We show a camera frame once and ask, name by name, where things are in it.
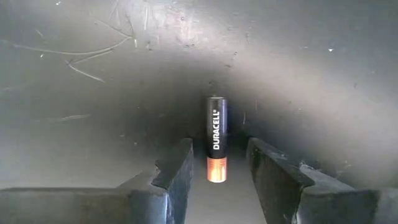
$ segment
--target curved metal backdrop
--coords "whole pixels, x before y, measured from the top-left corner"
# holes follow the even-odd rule
[[[116,186],[179,139],[202,138],[203,99],[214,94],[229,99],[231,133],[356,186],[397,186],[397,10],[370,0],[0,0],[1,187]],[[220,210],[238,209],[221,202],[246,188],[241,205],[257,200],[239,153],[230,192],[206,183],[198,162],[188,219],[222,219],[200,194],[224,194]],[[261,219],[254,210],[246,215]]]

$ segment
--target duracell battery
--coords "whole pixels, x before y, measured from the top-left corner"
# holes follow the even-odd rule
[[[207,99],[207,179],[214,183],[226,180],[226,138],[226,99],[210,97]]]

